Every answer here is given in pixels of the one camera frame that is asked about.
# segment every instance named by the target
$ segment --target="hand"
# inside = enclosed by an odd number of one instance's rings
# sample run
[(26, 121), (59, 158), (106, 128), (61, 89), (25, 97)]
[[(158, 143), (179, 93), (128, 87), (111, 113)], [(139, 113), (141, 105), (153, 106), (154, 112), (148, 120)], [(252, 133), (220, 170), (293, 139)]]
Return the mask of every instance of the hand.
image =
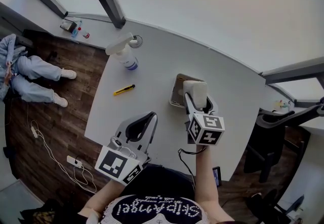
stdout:
[(4, 83), (6, 84), (6, 85), (8, 85), (9, 84), (9, 81), (10, 81), (10, 79), (11, 79), (11, 68), (10, 68), (10, 66), (7, 66), (7, 73), (6, 73), (6, 76), (5, 76), (5, 80), (4, 80)]

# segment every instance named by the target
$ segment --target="light blue jeans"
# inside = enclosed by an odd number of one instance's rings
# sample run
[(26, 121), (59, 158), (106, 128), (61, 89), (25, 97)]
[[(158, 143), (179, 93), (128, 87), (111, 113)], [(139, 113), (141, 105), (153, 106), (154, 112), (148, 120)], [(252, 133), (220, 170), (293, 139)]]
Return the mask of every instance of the light blue jeans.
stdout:
[(38, 56), (21, 56), (16, 62), (19, 72), (11, 83), (15, 91), (21, 95), (21, 99), (28, 102), (54, 102), (54, 91), (44, 88), (38, 84), (29, 82), (29, 79), (44, 77), (53, 81), (58, 81), (62, 74), (62, 69), (43, 61)]

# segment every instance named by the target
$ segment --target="electrical outlet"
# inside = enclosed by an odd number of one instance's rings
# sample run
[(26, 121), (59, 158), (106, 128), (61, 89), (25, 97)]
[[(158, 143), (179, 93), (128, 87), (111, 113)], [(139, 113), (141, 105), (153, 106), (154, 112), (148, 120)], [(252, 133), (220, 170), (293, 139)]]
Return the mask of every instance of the electrical outlet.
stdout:
[(71, 165), (74, 165), (74, 166), (76, 166), (78, 168), (81, 168), (81, 166), (82, 166), (82, 162), (81, 161), (79, 161), (78, 159), (76, 160), (75, 158), (73, 158), (71, 156), (67, 156), (66, 157), (66, 161), (68, 163), (70, 163)]

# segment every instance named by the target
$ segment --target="white table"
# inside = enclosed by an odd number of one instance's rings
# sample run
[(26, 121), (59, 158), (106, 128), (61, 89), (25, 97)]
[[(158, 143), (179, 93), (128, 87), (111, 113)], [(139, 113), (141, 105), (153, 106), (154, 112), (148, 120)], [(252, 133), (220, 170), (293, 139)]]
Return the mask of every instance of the white table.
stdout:
[[(123, 32), (143, 37), (143, 45), (133, 49), (139, 67), (127, 71), (113, 58), (108, 59), (85, 136), (108, 145), (123, 120), (154, 111), (158, 125), (148, 149), (151, 162), (188, 173), (178, 158), (179, 148), (195, 150), (194, 145), (186, 143), (187, 116), (184, 109), (169, 104), (176, 75), (187, 74), (207, 82), (219, 115), (224, 117), (226, 131), (219, 144), (212, 147), (212, 157), (213, 165), (221, 167), (222, 179), (229, 180), (249, 141), (265, 80), (242, 64), (180, 36), (135, 22), (127, 22)], [(114, 91), (131, 84), (136, 85), (134, 90), (113, 96)], [(183, 158), (195, 174), (195, 156)]]

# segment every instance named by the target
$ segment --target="white cable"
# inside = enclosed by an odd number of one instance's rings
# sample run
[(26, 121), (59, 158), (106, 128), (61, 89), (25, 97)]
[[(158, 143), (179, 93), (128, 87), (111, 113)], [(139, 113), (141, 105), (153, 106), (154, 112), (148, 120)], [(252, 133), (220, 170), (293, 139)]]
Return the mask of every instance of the white cable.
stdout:
[[(33, 127), (33, 125), (32, 125), (33, 122), (35, 122), (35, 123), (37, 124), (37, 122), (36, 122), (35, 120), (33, 120), (33, 121), (31, 121), (31, 127)], [(44, 147), (46, 148), (47, 152), (49, 153), (50, 158), (51, 158), (52, 160), (54, 160), (54, 161), (58, 164), (58, 166), (59, 166), (59, 167), (61, 168), (61, 170), (62, 170), (62, 171), (63, 171), (63, 172), (64, 172), (64, 173), (65, 173), (65, 174), (70, 178), (70, 180), (73, 181), (73, 182), (75, 182), (76, 184), (78, 184), (78, 185), (79, 185), (83, 190), (95, 194), (95, 193), (97, 192), (97, 187), (96, 187), (96, 185), (95, 185), (95, 183), (94, 183), (94, 178), (93, 178), (93, 175), (91, 174), (91, 172), (88, 171), (86, 168), (84, 168), (84, 166), (82, 166), (82, 169), (83, 169), (83, 170), (82, 170), (82, 176), (83, 176), (84, 180), (87, 182), (87, 183), (84, 183), (84, 182), (79, 181), (79, 180), (75, 177), (75, 168), (76, 168), (76, 167), (74, 167), (74, 168), (73, 168), (74, 178), (72, 178), (72, 177), (68, 174), (68, 172), (65, 170), (64, 166), (63, 166), (60, 162), (58, 162), (58, 161), (56, 160), (56, 158), (54, 157), (51, 148), (47, 145), (47, 143), (46, 143), (46, 141), (45, 141), (45, 138), (44, 138), (43, 134), (41, 133), (41, 131), (40, 131), (39, 128), (38, 128), (38, 124), (37, 124), (37, 129), (35, 129), (35, 131), (36, 131), (36, 133), (37, 133), (37, 137), (41, 137), (41, 138), (43, 139), (43, 141), (44, 141)], [(80, 184), (80, 183), (85, 184), (85, 185), (88, 184), (87, 179), (86, 179), (85, 176), (83, 175), (83, 172), (84, 172), (84, 171), (87, 171), (87, 172), (91, 175), (91, 178), (92, 178), (92, 184), (93, 184), (94, 187), (95, 187), (95, 191), (91, 191), (91, 190), (89, 190), (89, 189), (83, 187), (83, 186)]]

